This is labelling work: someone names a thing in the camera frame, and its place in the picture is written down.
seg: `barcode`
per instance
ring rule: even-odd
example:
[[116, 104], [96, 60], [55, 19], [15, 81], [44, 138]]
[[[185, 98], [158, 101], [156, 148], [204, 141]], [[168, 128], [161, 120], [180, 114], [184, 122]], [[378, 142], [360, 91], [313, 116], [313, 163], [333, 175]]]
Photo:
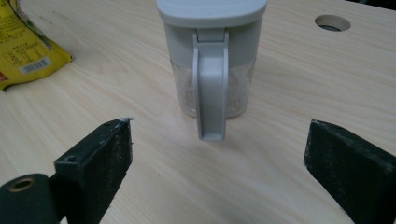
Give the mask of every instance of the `barcode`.
[[50, 65], [51, 65], [50, 59], [48, 57], [45, 57], [40, 61], [37, 61], [35, 63], [30, 63], [28, 65], [25, 65], [24, 67], [20, 67], [20, 71], [26, 75], [34, 71], [46, 68]]

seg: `wood grain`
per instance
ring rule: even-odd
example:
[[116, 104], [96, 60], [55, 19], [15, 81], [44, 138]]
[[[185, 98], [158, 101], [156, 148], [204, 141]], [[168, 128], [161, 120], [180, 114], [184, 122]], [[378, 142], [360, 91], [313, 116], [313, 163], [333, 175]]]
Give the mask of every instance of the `wood grain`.
[[[396, 155], [394, 11], [270, 0], [248, 109], [206, 143], [178, 107], [155, 1], [21, 3], [74, 61], [0, 93], [0, 184], [52, 175], [98, 125], [134, 117], [134, 162], [102, 223], [352, 223], [303, 166], [310, 120]], [[324, 14], [351, 28], [320, 29]]]

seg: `round hole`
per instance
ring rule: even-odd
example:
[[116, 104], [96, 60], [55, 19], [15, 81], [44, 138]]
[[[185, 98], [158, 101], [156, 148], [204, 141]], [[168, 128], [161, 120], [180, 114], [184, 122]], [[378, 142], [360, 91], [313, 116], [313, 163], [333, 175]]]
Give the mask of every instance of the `round hole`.
[[64, 160], [74, 162], [74, 161], [77, 161], [77, 156], [68, 156]]
[[10, 192], [20, 192], [29, 189], [33, 186], [35, 180], [33, 178], [24, 178], [15, 182], [11, 187], [8, 188]]
[[341, 32], [350, 28], [350, 22], [347, 19], [334, 15], [318, 16], [315, 23], [322, 29], [334, 32]]

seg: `clear plastic container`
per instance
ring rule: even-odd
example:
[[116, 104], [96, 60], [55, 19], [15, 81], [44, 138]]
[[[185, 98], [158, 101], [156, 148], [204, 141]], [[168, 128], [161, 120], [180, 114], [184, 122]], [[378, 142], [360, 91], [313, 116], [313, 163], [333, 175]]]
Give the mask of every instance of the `clear plastic container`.
[[[180, 108], [187, 115], [196, 117], [192, 70], [179, 67], [173, 62], [171, 64], [175, 76]], [[228, 76], [227, 119], [236, 117], [246, 110], [253, 68], [254, 61], [250, 64], [230, 68]]]

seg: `plastic pitcher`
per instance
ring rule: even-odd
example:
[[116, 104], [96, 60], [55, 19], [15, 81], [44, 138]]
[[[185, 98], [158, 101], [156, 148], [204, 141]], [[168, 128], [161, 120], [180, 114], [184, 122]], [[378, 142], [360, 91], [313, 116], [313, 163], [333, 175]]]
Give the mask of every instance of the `plastic pitcher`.
[[157, 0], [182, 111], [221, 141], [245, 111], [266, 0]]

